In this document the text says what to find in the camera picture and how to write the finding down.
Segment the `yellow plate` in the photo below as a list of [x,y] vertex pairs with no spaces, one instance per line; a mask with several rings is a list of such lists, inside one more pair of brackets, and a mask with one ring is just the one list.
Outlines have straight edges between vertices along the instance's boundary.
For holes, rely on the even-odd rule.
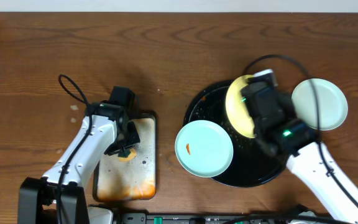
[[246,108],[241,90],[248,85],[253,75],[243,75],[235,79],[226,93],[225,109],[231,126],[242,136],[254,138],[254,122]]

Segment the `green yellow sponge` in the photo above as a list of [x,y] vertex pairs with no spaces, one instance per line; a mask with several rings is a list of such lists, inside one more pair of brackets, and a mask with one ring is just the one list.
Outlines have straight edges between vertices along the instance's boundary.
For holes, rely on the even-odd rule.
[[136,155],[137,155],[137,152],[132,147],[130,149],[125,149],[123,152],[120,152],[117,157],[120,162],[128,162],[128,161],[132,160],[133,158],[135,158]]

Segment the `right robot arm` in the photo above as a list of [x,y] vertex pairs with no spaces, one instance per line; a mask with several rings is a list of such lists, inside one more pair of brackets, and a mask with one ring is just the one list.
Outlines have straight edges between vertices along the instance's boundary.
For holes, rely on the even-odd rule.
[[348,105],[342,91],[308,78],[292,93],[278,90],[271,69],[234,80],[226,95],[233,128],[298,177],[338,221],[358,223],[358,188],[321,140],[340,126]]

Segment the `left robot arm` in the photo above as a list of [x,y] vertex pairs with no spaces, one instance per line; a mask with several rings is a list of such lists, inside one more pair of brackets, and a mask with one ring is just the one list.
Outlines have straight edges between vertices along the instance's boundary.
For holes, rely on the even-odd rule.
[[57,223],[112,223],[111,210],[87,206],[85,187],[104,155],[129,157],[140,142],[130,116],[134,100],[129,88],[115,86],[107,101],[87,107],[78,134],[56,164],[43,177],[23,181],[18,223],[42,223],[43,207],[52,203]]

